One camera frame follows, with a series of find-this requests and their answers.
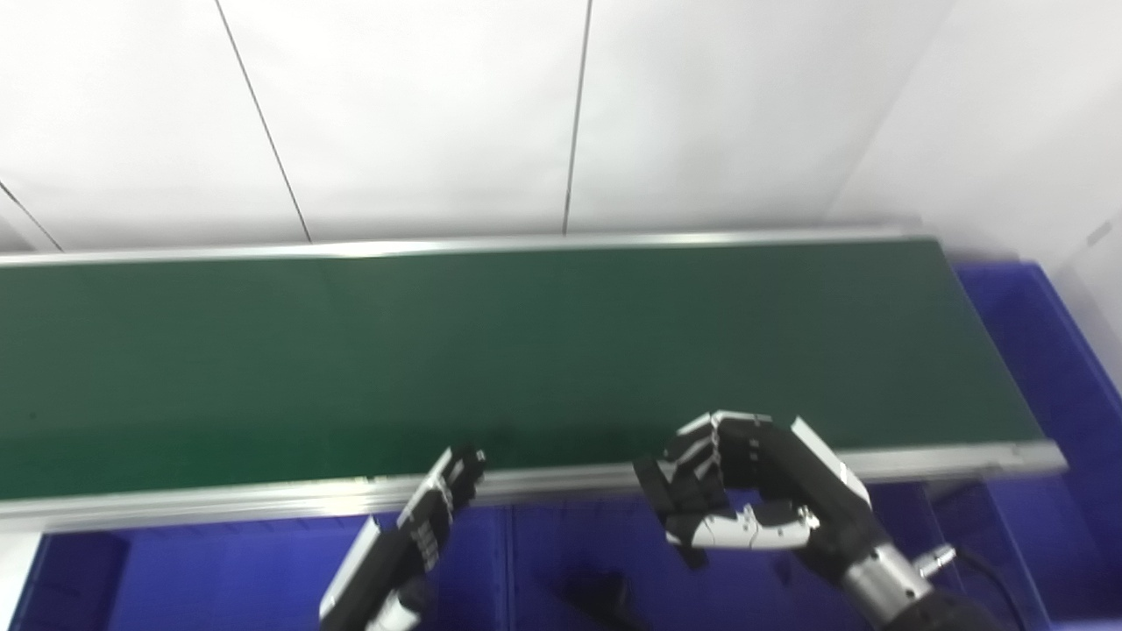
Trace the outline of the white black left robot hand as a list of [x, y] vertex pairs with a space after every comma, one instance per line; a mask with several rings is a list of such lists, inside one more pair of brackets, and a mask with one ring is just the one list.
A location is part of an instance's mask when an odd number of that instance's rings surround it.
[[445, 449], [390, 525], [370, 515], [355, 536], [319, 604], [321, 630], [414, 630], [458, 514], [484, 477], [473, 443]]

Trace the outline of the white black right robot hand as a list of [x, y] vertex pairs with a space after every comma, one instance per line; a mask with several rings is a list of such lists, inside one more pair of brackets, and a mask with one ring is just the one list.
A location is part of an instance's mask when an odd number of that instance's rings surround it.
[[705, 413], [633, 468], [691, 571], [707, 567], [712, 549], [789, 550], [842, 587], [891, 541], [864, 485], [801, 419]]

